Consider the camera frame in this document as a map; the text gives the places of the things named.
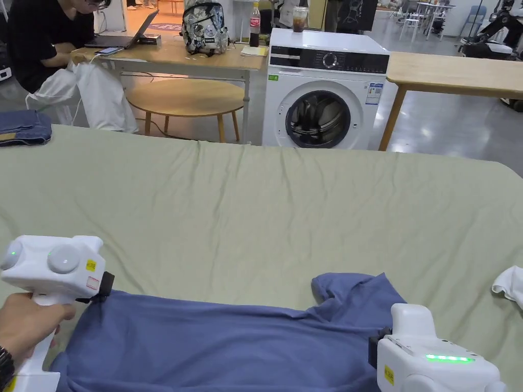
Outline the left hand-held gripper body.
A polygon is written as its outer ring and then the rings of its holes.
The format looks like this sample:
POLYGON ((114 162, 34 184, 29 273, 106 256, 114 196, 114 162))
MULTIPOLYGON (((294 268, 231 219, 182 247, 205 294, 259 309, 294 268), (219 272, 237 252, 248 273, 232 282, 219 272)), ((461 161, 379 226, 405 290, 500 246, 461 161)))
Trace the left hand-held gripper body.
MULTIPOLYGON (((99 293, 109 296, 114 276, 100 255, 96 236, 53 237, 22 235, 9 243, 1 261, 3 282, 31 293, 42 306, 71 304, 99 293)), ((1 391, 58 391, 61 374, 44 369, 56 333, 34 348, 16 366, 11 382, 1 391)))

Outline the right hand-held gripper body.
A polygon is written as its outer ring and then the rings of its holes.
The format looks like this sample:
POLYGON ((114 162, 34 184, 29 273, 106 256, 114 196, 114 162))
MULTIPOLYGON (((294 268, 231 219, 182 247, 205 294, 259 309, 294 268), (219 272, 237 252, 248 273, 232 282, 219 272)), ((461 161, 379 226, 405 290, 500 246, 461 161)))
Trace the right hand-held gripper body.
POLYGON ((392 328, 368 340, 380 391, 507 391, 493 363, 438 338, 427 307, 396 303, 391 315, 392 328))

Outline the person's left hand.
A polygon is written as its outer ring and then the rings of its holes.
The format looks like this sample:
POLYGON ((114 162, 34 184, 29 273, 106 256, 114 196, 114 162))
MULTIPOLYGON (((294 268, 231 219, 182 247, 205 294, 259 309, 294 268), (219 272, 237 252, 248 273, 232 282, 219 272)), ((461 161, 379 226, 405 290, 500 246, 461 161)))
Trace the person's left hand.
POLYGON ((1 307, 1 390, 36 345, 56 333, 62 321, 73 319, 76 312, 71 304, 39 305, 27 292, 6 298, 1 307))

